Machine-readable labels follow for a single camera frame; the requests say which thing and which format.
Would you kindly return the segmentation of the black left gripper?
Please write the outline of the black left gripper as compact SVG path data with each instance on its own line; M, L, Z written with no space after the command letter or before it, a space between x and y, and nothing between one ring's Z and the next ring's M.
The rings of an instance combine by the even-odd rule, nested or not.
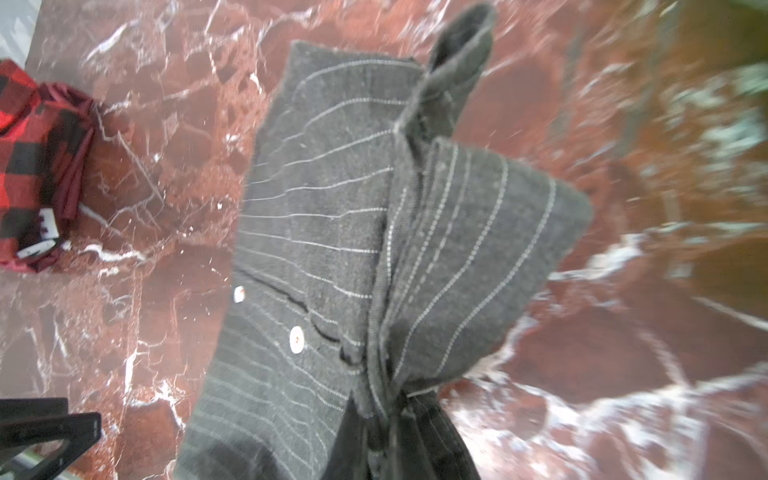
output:
M1 401L1 477L56 479L102 437L102 415L71 413L66 398Z

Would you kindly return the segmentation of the red black plaid folded shirt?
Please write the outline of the red black plaid folded shirt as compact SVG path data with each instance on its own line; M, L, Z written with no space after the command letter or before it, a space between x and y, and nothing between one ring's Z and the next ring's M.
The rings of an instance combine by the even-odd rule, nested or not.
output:
M95 101L38 83L1 61L1 267L39 273L56 263L78 215Z

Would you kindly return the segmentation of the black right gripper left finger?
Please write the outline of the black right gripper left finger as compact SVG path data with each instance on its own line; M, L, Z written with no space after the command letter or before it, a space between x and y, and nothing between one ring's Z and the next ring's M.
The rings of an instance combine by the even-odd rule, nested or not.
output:
M378 419L346 413L337 432L321 479L383 479L383 450L372 448L371 439L380 440Z

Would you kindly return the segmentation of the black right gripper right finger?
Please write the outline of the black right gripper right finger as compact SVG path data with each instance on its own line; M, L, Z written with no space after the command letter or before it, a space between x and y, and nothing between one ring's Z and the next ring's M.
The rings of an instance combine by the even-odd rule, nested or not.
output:
M392 422L392 478L480 478L465 442L433 393L403 399Z

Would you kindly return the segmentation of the grey pinstriped long sleeve shirt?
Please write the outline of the grey pinstriped long sleeve shirt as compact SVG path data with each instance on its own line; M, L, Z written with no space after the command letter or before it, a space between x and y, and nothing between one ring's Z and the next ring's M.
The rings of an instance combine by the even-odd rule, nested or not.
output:
M427 64L296 41L260 128L233 302L177 479L321 479L346 413L378 419L503 341L593 213L568 184L452 140L490 57L492 5Z

